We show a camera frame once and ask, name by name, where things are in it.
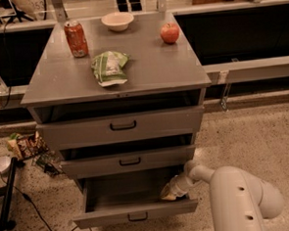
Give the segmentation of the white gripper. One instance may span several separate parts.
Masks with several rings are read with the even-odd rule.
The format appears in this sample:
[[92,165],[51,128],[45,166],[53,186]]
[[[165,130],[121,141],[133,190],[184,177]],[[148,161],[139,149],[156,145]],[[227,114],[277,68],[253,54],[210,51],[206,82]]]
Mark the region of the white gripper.
[[169,185],[166,185],[161,191],[161,199],[170,202],[174,201],[177,197],[186,195],[194,185],[194,180],[186,174],[175,175]]

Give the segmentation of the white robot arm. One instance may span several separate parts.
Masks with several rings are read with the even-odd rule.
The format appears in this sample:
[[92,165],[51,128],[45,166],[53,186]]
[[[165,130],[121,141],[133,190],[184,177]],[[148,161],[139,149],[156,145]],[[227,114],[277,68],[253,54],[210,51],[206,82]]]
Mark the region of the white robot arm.
[[209,184],[215,231],[266,231],[265,219],[275,218],[284,209],[284,199],[276,187],[238,167],[216,170],[188,161],[183,172],[163,188],[163,200],[176,200],[191,188]]

